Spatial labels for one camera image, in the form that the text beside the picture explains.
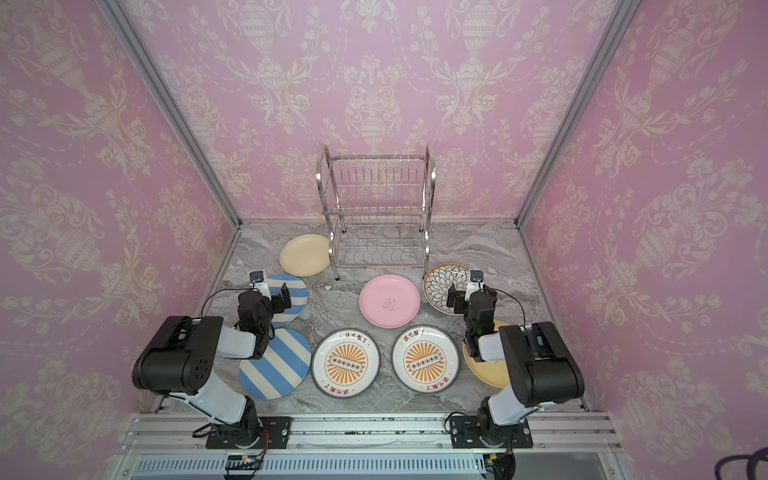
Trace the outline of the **right aluminium corner post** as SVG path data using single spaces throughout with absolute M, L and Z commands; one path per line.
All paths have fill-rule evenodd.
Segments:
M 560 155 L 576 131 L 640 4 L 640 0 L 621 0 L 616 3 L 516 218 L 516 226 L 520 231 L 523 231 L 530 222 Z

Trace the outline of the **blue striped plate front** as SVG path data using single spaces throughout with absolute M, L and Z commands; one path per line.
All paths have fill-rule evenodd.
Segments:
M 241 385 L 255 399 L 282 398 L 306 378 L 311 357 L 311 345 L 304 335 L 291 329 L 277 329 L 261 359 L 240 362 Z

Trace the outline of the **black object bottom right corner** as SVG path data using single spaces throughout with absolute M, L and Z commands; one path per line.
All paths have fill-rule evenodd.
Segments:
M 714 477 L 716 480 L 723 480 L 724 469 L 736 462 L 744 467 L 744 475 L 747 480 L 756 480 L 760 464 L 767 462 L 767 453 L 768 448 L 764 447 L 751 454 L 736 454 L 723 457 L 714 465 Z

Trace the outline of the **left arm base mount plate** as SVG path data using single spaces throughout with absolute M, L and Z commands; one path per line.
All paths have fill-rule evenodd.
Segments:
M 290 438 L 292 418 L 289 416 L 261 417 L 261 428 L 247 433 L 244 428 L 214 424 L 206 439 L 209 450 L 257 449 L 283 450 Z

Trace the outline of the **blue striped plate rear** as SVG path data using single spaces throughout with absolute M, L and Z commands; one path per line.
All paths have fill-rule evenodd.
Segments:
M 285 327 L 296 319 L 305 309 L 309 290 L 305 282 L 290 274 L 277 274 L 265 279 L 264 285 L 272 296 L 288 294 L 288 303 L 281 313 L 275 313 L 272 324 L 276 328 Z

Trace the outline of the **pink bear plate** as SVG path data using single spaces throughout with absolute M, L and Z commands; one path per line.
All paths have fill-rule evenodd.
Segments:
M 365 319 L 380 328 L 398 328 L 410 323 L 421 305 L 419 290 L 409 279 L 395 274 L 368 281 L 359 296 Z

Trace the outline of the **aluminium corner post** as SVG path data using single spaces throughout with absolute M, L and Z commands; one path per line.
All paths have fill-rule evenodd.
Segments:
M 134 27 L 127 9 L 119 1 L 115 0 L 97 0 L 96 4 L 100 7 L 117 39 L 126 50 L 144 84 L 173 129 L 180 145 L 188 154 L 223 215 L 235 230 L 239 230 L 242 226 L 242 219 L 218 178 L 215 169 L 207 159 L 201 142 L 197 139 L 189 122 L 184 117 L 179 103 L 172 95 L 159 66 L 141 39 L 139 32 Z
M 530 222 L 560 155 L 576 131 L 640 4 L 640 0 L 621 0 L 616 3 L 516 218 L 516 226 L 520 231 L 523 231 Z

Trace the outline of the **chrome wire dish rack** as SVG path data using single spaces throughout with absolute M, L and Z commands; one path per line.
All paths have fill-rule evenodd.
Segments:
M 315 172 L 330 267 L 418 268 L 430 261 L 437 168 L 418 154 L 334 155 L 320 148 Z

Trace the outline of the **sunburst pattern plate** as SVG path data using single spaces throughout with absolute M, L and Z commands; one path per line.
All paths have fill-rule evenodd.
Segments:
M 315 348 L 310 373 L 322 393 L 349 399 L 373 385 L 380 367 L 380 349 L 368 333 L 341 329 L 327 335 Z
M 393 371 L 408 389 L 437 394 L 448 389 L 460 370 L 455 342 L 444 331 L 417 325 L 401 332 L 391 352 Z

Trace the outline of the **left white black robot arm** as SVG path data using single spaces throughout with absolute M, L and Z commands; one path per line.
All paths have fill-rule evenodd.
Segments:
M 209 448 L 267 450 L 269 431 L 254 401 L 222 380 L 214 372 L 214 361 L 262 359 L 276 337 L 274 316 L 291 306 L 285 284 L 273 295 L 262 282 L 239 294 L 233 327 L 220 316 L 170 316 L 134 363 L 133 385 L 201 413 L 207 423 L 192 436 L 204 439 Z

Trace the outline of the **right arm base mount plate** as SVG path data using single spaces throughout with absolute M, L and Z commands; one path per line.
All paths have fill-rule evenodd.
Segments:
M 491 420 L 476 416 L 457 415 L 447 418 L 447 432 L 455 449 L 503 448 L 530 449 L 534 446 L 527 420 L 514 425 L 499 426 Z

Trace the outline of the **petal pattern plate orange rim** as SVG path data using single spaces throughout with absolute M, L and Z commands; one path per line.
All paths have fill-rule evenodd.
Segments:
M 453 315 L 452 307 L 448 307 L 447 296 L 451 286 L 464 290 L 470 275 L 470 268 L 465 265 L 446 263 L 430 270 L 423 281 L 423 290 L 427 301 L 432 307 L 443 314 Z

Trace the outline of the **cream plate back left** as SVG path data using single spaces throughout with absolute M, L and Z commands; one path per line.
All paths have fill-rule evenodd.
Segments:
M 330 266 L 330 240 L 319 234 L 304 234 L 291 239 L 281 250 L 282 269 L 296 277 L 310 277 Z

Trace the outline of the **blue striped plate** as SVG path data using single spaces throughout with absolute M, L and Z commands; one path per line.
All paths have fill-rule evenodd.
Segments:
M 311 357 L 311 345 L 304 335 L 291 329 L 277 329 L 261 359 L 240 362 L 241 385 L 255 399 L 282 398 L 306 378 Z
M 288 294 L 288 303 L 281 313 L 275 313 L 272 324 L 276 328 L 285 327 L 296 319 L 305 309 L 309 290 L 305 282 L 290 274 L 277 274 L 265 279 L 264 285 L 272 296 Z

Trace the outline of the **aluminium front rail frame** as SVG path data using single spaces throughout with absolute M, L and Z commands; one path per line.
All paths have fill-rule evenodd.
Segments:
M 539 412 L 530 449 L 455 449 L 447 413 L 283 414 L 283 450 L 209 450 L 192 414 L 139 414 L 109 479 L 629 479 L 605 413 Z

